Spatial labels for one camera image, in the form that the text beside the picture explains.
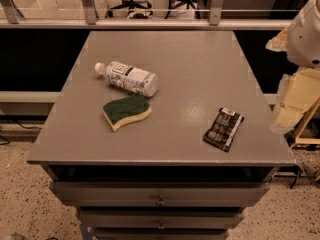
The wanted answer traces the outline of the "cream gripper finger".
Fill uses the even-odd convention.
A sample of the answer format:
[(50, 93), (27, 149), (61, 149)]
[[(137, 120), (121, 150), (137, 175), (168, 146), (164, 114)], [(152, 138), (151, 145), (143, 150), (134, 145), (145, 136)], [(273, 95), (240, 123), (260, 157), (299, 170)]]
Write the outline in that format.
[(265, 48), (274, 52), (286, 52), (288, 32), (289, 27), (286, 26), (276, 36), (267, 42)]
[(292, 130), (320, 98), (320, 70), (299, 67), (280, 80), (273, 110), (272, 129)]

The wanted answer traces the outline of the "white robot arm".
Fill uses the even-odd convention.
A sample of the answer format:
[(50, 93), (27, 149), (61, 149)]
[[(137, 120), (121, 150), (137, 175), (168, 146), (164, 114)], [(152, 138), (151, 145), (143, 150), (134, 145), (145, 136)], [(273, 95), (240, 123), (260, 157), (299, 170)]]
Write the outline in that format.
[(271, 130), (285, 134), (320, 98), (320, 0), (309, 0), (291, 24), (269, 40), (267, 50), (285, 51), (287, 60), (298, 66), (280, 80)]

